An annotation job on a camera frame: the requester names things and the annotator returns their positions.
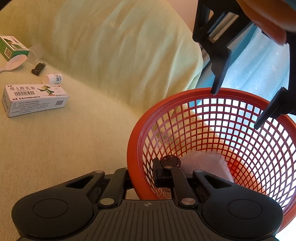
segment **white tissue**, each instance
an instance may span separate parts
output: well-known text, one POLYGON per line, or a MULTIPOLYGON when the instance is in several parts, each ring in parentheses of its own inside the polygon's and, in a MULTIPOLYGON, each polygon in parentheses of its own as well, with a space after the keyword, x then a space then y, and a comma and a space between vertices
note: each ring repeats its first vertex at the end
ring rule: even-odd
POLYGON ((224 156, 216 152, 188 151, 180 157, 181 169, 184 173, 192 174, 196 169, 200 169, 214 174, 225 180, 233 181, 233 177, 224 159, 224 156))

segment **cartoon parrot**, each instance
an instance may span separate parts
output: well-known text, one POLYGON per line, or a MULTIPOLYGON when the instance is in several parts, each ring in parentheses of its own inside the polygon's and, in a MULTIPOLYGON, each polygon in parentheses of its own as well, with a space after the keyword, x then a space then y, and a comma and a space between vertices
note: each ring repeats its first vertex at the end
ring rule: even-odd
POLYGON ((50 86, 44 85, 41 87, 42 90, 38 88, 37 89, 40 90, 41 92, 46 91, 48 95, 53 95, 52 93, 54 93, 54 91, 51 91, 49 88, 50 86))

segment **ribbed black surface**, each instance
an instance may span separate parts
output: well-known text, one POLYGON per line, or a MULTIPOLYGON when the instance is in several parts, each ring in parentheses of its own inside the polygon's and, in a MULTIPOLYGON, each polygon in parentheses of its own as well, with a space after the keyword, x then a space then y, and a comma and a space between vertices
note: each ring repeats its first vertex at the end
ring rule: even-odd
POLYGON ((180 209, 172 200, 124 200, 117 208, 100 211, 85 230, 64 240, 229 241, 209 230, 195 211, 180 209))

